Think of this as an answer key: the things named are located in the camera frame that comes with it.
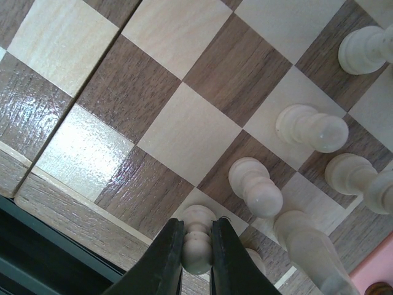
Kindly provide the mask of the light wooden chess piece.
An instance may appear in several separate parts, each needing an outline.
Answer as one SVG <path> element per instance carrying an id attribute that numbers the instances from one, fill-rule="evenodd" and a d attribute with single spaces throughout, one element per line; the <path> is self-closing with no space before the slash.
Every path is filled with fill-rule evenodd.
<path id="1" fill-rule="evenodd" d="M 326 166 L 325 181 L 343 195 L 362 196 L 366 206 L 377 214 L 392 214 L 392 171 L 377 172 L 364 157 L 344 153 Z"/>

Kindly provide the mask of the light wooden knight piece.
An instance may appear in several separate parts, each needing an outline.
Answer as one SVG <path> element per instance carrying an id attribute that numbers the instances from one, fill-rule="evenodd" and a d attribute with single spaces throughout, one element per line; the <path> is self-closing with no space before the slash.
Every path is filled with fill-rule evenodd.
<path id="1" fill-rule="evenodd" d="M 293 265 L 304 272 L 322 294 L 359 294 L 329 237 L 302 211 L 281 214 L 274 234 Z"/>

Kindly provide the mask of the light wooden pawn piece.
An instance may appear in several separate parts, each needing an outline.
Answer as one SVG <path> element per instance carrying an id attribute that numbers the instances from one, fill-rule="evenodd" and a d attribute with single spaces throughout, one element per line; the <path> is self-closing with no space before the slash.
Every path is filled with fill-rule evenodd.
<path id="1" fill-rule="evenodd" d="M 338 61 L 352 75 L 374 73 L 392 63 L 392 26 L 366 26 L 351 32 L 339 46 Z"/>
<path id="2" fill-rule="evenodd" d="M 339 150 L 349 136 L 348 125 L 342 118 L 306 104 L 285 108 L 276 119 L 275 128 L 284 142 L 302 144 L 321 153 Z"/>
<path id="3" fill-rule="evenodd" d="M 216 220 L 213 211 L 203 205 L 191 205 L 182 215 L 184 241 L 182 266 L 192 275 L 202 275 L 212 266 L 212 223 Z"/>
<path id="4" fill-rule="evenodd" d="M 280 212 L 282 193 L 270 179 L 267 168 L 257 159 L 238 159 L 230 167 L 228 180 L 232 191 L 244 200 L 254 216 L 272 218 Z"/>

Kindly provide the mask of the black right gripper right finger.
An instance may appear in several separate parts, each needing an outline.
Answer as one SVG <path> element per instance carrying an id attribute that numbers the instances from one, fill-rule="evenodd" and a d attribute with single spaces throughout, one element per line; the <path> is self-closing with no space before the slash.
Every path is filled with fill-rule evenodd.
<path id="1" fill-rule="evenodd" d="M 211 294 L 277 294 L 278 290 L 257 268 L 230 221 L 212 222 Z"/>

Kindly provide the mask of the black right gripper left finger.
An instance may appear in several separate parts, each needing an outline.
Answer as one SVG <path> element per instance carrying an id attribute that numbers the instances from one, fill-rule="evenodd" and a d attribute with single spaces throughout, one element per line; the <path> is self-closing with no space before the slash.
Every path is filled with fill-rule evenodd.
<path id="1" fill-rule="evenodd" d="M 104 294 L 180 294 L 184 223 L 171 218 L 142 258 Z"/>

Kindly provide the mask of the light wooden rook piece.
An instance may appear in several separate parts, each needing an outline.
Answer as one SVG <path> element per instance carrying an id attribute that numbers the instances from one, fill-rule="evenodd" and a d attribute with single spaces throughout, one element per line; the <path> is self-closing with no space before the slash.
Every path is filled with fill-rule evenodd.
<path id="1" fill-rule="evenodd" d="M 259 271 L 261 271 L 261 273 L 266 275 L 265 263 L 264 263 L 263 259 L 261 258 L 261 256 L 258 254 L 258 252 L 256 252 L 253 249 L 250 249 L 250 248 L 246 248 L 246 251 L 248 252 L 249 256 L 251 257 L 252 261 L 254 262 L 256 267 L 259 269 Z"/>

